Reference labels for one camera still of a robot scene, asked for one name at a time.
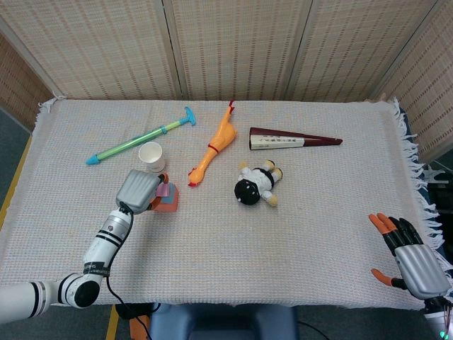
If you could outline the right robot hand silver orange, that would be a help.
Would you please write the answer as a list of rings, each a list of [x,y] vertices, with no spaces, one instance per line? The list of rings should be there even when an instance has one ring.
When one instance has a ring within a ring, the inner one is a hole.
[[[431,248],[421,239],[415,227],[403,218],[382,213],[369,215],[400,270],[400,278],[391,278],[373,268],[372,275],[384,285],[408,290],[419,300],[443,298],[451,285]]]

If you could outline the large orange foam block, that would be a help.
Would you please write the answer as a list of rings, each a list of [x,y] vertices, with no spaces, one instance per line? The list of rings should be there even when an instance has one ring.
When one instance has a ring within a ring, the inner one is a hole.
[[[161,202],[160,202],[154,210],[156,212],[162,212],[162,213],[175,213],[178,209],[178,198],[179,198],[179,191],[176,188],[176,196],[175,196],[173,204],[167,205],[167,204],[161,204]]]

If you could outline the white woven tablecloth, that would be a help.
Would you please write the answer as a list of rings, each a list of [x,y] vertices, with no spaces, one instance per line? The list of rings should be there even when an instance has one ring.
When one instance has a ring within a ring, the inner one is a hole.
[[[137,149],[89,166],[95,152],[184,115],[158,139],[166,172],[179,190],[174,213],[136,216],[111,269],[114,294],[128,302],[277,303],[419,309],[410,293],[380,283],[373,268],[398,266],[369,221],[384,213],[411,221],[423,241],[442,234],[428,223],[416,179],[416,148],[396,101],[301,103],[237,101],[235,140],[214,158],[202,183],[188,172],[207,150],[227,101],[58,100],[43,106],[16,192],[0,231],[0,287],[80,273],[83,257],[132,169],[146,169]],[[338,138],[337,146],[249,149],[250,128]],[[236,200],[241,162],[272,160],[282,179],[278,204]]]

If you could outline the white paper cup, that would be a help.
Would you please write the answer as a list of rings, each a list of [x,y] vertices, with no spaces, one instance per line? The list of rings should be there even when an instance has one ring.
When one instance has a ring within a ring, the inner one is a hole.
[[[164,151],[159,143],[144,143],[139,149],[138,156],[147,165],[148,170],[154,173],[160,173],[165,169]]]

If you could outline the black equipment beside table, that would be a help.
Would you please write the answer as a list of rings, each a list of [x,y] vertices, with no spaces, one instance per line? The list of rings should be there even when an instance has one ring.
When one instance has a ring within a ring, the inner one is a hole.
[[[430,201],[436,205],[438,213],[453,215],[453,172],[429,166],[424,174]]]

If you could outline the green blue water squirter toy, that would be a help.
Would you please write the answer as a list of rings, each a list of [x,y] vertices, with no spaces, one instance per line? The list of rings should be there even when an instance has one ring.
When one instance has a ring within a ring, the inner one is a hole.
[[[191,125],[196,124],[195,114],[193,113],[192,109],[189,108],[188,106],[185,107],[185,116],[182,117],[181,119],[168,125],[162,125],[155,130],[148,131],[143,135],[139,135],[117,146],[111,147],[110,149],[94,154],[85,161],[85,164],[89,166],[100,164],[104,159],[110,158],[116,154],[124,152],[138,145],[142,145],[145,142],[149,142],[160,135],[166,135],[170,130],[175,129],[186,123],[190,123]]]

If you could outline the folded dark red hand fan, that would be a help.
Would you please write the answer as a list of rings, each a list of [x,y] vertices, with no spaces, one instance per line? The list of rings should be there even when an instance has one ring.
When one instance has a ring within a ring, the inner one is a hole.
[[[307,135],[298,132],[251,127],[249,149],[289,149],[298,147],[337,146],[343,141],[338,138]]]

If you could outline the left robot hand silver orange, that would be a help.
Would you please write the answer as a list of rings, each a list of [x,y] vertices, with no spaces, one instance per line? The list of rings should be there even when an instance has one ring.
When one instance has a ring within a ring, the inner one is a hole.
[[[131,170],[120,190],[116,195],[116,203],[119,209],[126,210],[126,206],[135,214],[141,214],[147,210],[155,210],[161,203],[158,196],[158,187],[168,183],[168,174],[151,174],[140,170]]]

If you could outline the black orange object under table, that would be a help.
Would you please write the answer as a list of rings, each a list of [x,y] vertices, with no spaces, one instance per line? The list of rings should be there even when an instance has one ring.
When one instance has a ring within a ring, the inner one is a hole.
[[[147,332],[154,303],[117,304],[115,309],[121,319],[129,322],[131,340],[149,340]]]

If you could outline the plush doll black head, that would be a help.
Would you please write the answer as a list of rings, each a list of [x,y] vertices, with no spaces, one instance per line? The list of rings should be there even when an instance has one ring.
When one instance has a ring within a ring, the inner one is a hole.
[[[236,200],[244,205],[255,205],[263,199],[270,206],[277,206],[278,199],[272,189],[282,179],[282,170],[275,162],[268,159],[261,167],[252,169],[243,161],[239,168],[239,178],[234,187]]]

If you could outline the orange rubber chicken toy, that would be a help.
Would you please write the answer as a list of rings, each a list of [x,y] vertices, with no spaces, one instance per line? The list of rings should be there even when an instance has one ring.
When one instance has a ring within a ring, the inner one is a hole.
[[[188,174],[189,187],[198,186],[204,176],[205,172],[212,162],[212,160],[227,146],[229,146],[235,139],[237,130],[230,122],[232,113],[234,111],[234,100],[230,100],[228,108],[226,109],[214,137],[210,140],[203,158],[199,164],[194,167]]]

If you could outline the beige bamboo folding screen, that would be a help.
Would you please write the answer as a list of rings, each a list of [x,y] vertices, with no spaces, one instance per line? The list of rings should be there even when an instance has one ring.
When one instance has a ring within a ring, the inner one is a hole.
[[[396,97],[453,152],[453,0],[0,0],[7,45],[36,99]]]

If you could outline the blue robot torso base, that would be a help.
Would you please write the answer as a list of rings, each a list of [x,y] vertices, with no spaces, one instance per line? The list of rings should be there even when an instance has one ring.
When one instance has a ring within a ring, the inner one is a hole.
[[[163,304],[152,340],[299,340],[297,311],[272,304]]]

